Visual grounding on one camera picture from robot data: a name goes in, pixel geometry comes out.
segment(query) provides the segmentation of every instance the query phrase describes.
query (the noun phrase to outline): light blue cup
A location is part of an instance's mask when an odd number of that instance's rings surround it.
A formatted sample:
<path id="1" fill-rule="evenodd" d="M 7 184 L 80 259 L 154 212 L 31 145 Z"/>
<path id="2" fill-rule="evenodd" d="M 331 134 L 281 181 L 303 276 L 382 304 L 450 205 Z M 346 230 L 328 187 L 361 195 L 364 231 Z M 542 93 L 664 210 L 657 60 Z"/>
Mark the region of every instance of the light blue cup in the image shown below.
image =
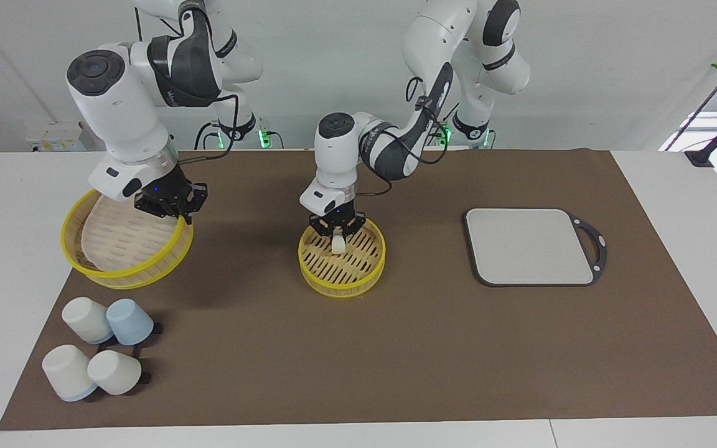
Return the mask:
<path id="1" fill-rule="evenodd" d="M 111 304 L 107 309 L 107 320 L 122 345 L 141 343 L 154 330 L 154 320 L 131 299 Z"/>

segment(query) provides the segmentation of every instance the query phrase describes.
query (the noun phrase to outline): small yellow basket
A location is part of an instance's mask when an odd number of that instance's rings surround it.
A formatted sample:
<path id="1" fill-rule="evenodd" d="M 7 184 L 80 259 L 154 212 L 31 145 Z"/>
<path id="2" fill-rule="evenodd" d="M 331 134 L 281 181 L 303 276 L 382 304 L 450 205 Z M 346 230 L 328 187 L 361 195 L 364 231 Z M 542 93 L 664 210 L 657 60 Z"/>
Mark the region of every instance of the small yellow basket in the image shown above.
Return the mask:
<path id="1" fill-rule="evenodd" d="M 358 297 L 378 283 L 387 258 L 387 242 L 369 219 L 352 235 L 347 250 L 330 252 L 330 239 L 307 227 L 298 242 L 298 262 L 306 283 L 333 299 Z"/>
<path id="2" fill-rule="evenodd" d="M 193 227 L 187 226 L 184 218 L 179 217 L 173 236 L 153 257 L 120 271 L 104 272 L 97 269 L 82 252 L 82 227 L 100 196 L 101 193 L 96 190 L 82 196 L 62 225 L 60 244 L 74 269 L 110 289 L 137 289 L 162 279 L 182 262 L 193 242 Z"/>

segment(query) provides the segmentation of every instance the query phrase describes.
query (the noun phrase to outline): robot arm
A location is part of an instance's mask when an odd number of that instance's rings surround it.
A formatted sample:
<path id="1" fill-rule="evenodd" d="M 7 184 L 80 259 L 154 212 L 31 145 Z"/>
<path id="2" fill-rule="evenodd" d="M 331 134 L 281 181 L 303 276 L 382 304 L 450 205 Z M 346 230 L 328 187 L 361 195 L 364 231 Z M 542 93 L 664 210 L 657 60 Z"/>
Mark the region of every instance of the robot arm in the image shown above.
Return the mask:
<path id="1" fill-rule="evenodd" d="M 458 73 L 462 86 L 467 86 L 464 94 L 472 98 L 462 116 L 474 108 L 476 121 L 485 120 L 484 125 L 493 103 L 480 101 L 477 96 L 482 94 L 476 91 L 495 88 L 515 93 L 527 84 L 529 66 L 510 40 L 517 23 L 515 0 L 429 0 L 423 6 L 404 36 L 403 57 L 427 94 L 416 100 L 406 127 L 397 128 L 367 113 L 330 114 L 318 125 L 317 175 L 301 195 L 301 204 L 313 213 L 310 224 L 320 235 L 336 234 L 341 239 L 363 225 L 364 215 L 353 205 L 359 162 L 387 181 L 413 173 L 427 137 L 438 125 L 453 74 Z M 472 53 L 470 57 L 456 58 L 462 47 Z M 333 239 L 332 244 L 344 245 Z"/>
<path id="2" fill-rule="evenodd" d="M 216 104 L 221 130 L 232 141 L 243 139 L 256 117 L 234 84 L 259 79 L 264 65 L 219 17 L 219 0 L 132 2 L 156 17 L 176 16 L 182 36 L 103 45 L 71 63 L 68 88 L 107 147 L 89 180 L 109 198 L 134 196 L 134 206 L 151 215 L 190 223 L 207 185 L 185 178 L 156 106 Z"/>

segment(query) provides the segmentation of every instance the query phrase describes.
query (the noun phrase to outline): brown mat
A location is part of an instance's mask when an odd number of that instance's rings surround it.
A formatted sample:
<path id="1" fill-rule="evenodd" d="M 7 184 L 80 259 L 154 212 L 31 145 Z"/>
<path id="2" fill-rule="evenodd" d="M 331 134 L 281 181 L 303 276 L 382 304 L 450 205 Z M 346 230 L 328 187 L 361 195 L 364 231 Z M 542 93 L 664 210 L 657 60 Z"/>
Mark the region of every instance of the brown mat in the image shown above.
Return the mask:
<path id="1" fill-rule="evenodd" d="M 134 292 L 72 273 L 0 430 L 717 414 L 717 338 L 608 152 L 455 152 L 360 198 L 389 253 L 352 301 L 321 297 L 298 269 L 310 152 L 185 170 L 211 190 L 187 259 Z M 371 177 L 362 187 L 380 188 Z M 589 287 L 481 286 L 461 224 L 472 207 L 569 210 L 605 235 L 606 272 Z M 46 352 L 94 352 L 60 318 L 80 295 L 132 297 L 165 324 L 143 350 L 144 390 L 52 393 Z"/>

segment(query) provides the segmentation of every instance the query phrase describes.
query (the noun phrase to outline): table surface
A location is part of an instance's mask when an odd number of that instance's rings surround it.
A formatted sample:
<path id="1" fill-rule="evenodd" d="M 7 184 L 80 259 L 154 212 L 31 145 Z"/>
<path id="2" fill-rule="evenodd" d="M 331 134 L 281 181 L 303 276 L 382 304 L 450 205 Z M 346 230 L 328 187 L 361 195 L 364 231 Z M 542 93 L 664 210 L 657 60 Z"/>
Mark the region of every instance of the table surface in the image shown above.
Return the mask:
<path id="1" fill-rule="evenodd" d="M 68 277 L 60 227 L 100 153 L 0 154 L 0 418 Z M 717 334 L 717 175 L 678 153 L 614 158 Z M 717 446 L 717 417 L 0 432 L 0 446 Z"/>

